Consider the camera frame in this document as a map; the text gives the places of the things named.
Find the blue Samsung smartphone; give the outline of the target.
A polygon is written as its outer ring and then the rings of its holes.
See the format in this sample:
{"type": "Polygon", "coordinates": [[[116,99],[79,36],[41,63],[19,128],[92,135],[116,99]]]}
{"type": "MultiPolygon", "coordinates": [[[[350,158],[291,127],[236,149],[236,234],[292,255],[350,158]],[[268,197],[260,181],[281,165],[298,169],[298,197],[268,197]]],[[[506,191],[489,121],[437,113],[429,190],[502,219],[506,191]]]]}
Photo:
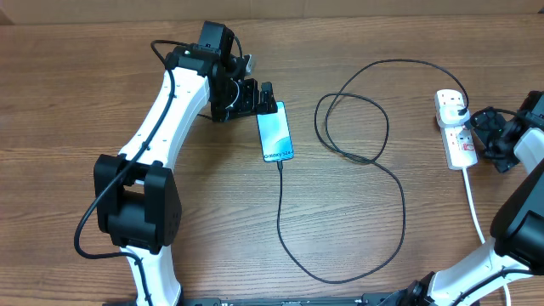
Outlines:
{"type": "Polygon", "coordinates": [[[282,162],[294,157],[285,104],[278,101],[276,105],[276,113],[257,115],[263,160],[267,163],[282,162]]]}

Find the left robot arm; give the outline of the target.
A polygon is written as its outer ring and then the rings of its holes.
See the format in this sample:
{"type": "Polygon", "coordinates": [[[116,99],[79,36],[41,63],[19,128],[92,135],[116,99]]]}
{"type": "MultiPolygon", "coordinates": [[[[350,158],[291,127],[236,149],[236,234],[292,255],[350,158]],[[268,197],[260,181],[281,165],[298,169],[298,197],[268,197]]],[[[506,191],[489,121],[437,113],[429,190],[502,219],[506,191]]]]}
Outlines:
{"type": "Polygon", "coordinates": [[[198,42],[175,42],[160,58],[161,89],[139,130],[116,155],[102,155],[94,165],[90,209],[131,266],[135,305],[183,302],[171,251],[182,216],[173,169],[201,110],[210,107],[213,122],[278,111],[271,84],[250,77],[251,55],[232,54],[239,43],[231,29],[212,21],[198,42]]]}

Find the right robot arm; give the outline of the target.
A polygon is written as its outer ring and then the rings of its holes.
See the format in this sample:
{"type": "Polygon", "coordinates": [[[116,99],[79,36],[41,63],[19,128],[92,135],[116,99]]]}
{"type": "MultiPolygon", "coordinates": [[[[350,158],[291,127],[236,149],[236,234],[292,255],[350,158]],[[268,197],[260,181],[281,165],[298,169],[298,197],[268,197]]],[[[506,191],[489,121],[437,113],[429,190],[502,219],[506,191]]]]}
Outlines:
{"type": "Polygon", "coordinates": [[[473,305],[543,273],[543,93],[529,92],[511,120],[492,107],[470,114],[468,100],[452,89],[439,90],[434,102],[449,169],[465,172],[487,159],[499,173],[521,163],[528,176],[495,215],[482,246],[392,293],[384,305],[473,305]]]}

